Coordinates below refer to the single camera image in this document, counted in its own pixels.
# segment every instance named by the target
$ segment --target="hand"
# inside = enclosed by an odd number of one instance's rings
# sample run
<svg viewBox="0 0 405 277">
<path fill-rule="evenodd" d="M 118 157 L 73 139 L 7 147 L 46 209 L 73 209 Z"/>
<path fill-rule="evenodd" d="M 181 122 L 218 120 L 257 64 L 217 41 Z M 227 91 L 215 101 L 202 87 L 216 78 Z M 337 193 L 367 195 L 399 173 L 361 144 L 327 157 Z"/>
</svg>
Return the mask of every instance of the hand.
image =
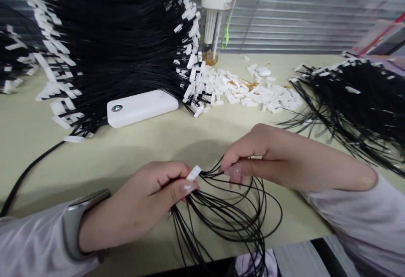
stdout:
<svg viewBox="0 0 405 277">
<path fill-rule="evenodd" d="M 116 247 L 146 235 L 174 204 L 198 188 L 184 179 L 190 171 L 178 161 L 151 162 L 139 169 L 115 195 L 84 215 L 81 251 Z"/>
<path fill-rule="evenodd" d="M 312 192 L 369 190 L 377 181 L 376 173 L 352 156 L 264 124 L 257 124 L 229 147 L 221 171 L 230 176 L 230 182 L 247 184 L 247 177 L 252 176 Z"/>
</svg>

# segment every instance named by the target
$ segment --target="sleeve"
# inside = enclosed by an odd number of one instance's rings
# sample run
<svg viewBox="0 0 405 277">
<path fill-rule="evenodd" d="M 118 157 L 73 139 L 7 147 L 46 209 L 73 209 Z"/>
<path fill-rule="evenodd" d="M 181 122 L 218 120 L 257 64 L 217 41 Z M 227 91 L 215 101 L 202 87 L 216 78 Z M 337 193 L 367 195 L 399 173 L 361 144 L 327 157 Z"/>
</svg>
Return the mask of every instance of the sleeve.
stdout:
<svg viewBox="0 0 405 277">
<path fill-rule="evenodd" d="M 99 265 L 97 256 L 74 261 L 66 251 L 60 204 L 23 219 L 0 219 L 2 277 L 79 277 Z"/>
<path fill-rule="evenodd" d="M 361 275 L 404 276 L 405 196 L 382 176 L 369 191 L 302 194 L 336 230 Z"/>
</svg>

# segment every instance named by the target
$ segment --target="left hand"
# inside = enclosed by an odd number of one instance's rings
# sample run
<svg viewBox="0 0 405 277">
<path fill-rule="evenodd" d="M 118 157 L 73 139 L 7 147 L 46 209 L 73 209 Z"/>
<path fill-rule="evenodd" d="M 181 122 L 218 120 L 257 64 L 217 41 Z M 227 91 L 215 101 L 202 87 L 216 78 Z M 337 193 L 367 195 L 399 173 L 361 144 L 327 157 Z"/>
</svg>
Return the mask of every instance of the left hand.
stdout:
<svg viewBox="0 0 405 277">
<path fill-rule="evenodd" d="M 198 188 L 185 180 L 190 171 L 179 161 L 143 166 L 116 194 L 84 215 L 78 240 L 81 251 L 116 247 L 146 235 L 174 204 Z"/>
</svg>

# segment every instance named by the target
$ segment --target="desk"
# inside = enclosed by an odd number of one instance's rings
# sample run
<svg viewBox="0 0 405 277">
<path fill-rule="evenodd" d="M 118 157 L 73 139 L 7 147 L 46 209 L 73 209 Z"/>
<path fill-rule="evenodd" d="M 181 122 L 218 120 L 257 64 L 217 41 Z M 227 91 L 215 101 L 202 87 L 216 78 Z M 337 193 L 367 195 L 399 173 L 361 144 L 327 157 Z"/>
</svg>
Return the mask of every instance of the desk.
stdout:
<svg viewBox="0 0 405 277">
<path fill-rule="evenodd" d="M 287 79 L 295 76 L 293 69 L 299 64 L 326 66 L 342 60 L 332 55 L 248 56 L 250 61 L 246 62 L 242 55 L 223 54 L 217 68 L 253 81 L 246 66 L 270 63 L 268 67 L 277 78 L 275 84 L 286 85 Z M 34 100 L 45 82 L 46 76 L 39 72 L 27 78 L 19 93 L 0 96 L 2 201 L 24 169 L 68 134 L 51 120 L 50 102 Z M 225 105 L 213 107 L 198 118 L 183 107 L 121 129 L 104 126 L 92 139 L 80 144 L 64 144 L 31 171 L 11 214 L 22 217 L 106 187 L 115 192 L 139 167 L 154 160 L 184 160 L 191 167 L 198 164 L 208 170 L 230 143 L 255 124 L 274 124 L 293 116 L 286 111 L 272 114 L 261 112 L 260 107 L 231 105 L 224 101 Z M 327 137 L 319 140 L 325 142 Z M 343 149 L 336 142 L 332 146 Z M 382 169 L 379 171 L 405 192 L 403 179 Z M 268 248 L 331 234 L 327 224 L 296 193 L 269 182 L 266 190 L 279 200 L 284 211 L 281 226 L 266 239 Z M 265 229 L 273 227 L 280 215 L 274 201 L 268 201 L 268 206 Z M 194 228 L 214 259 L 246 253 L 243 244 L 226 242 L 199 223 L 195 223 Z M 139 276 L 182 266 L 173 222 L 165 220 L 142 240 L 113 249 L 105 263 L 90 276 Z"/>
</svg>

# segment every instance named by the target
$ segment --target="fingernail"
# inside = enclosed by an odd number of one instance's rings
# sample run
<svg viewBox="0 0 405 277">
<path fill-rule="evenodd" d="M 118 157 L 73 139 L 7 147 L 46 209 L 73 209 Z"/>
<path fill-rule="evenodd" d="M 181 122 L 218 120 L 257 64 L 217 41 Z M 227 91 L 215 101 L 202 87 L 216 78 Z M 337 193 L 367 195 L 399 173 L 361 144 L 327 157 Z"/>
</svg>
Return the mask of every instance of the fingernail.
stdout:
<svg viewBox="0 0 405 277">
<path fill-rule="evenodd" d="M 229 167 L 224 172 L 224 174 L 227 175 L 227 176 L 241 176 L 239 166 L 231 166 L 231 167 Z"/>
<path fill-rule="evenodd" d="M 183 184 L 180 189 L 183 193 L 185 194 L 190 194 L 192 191 L 194 191 L 197 188 L 197 184 L 194 182 L 190 182 L 189 184 Z"/>
</svg>

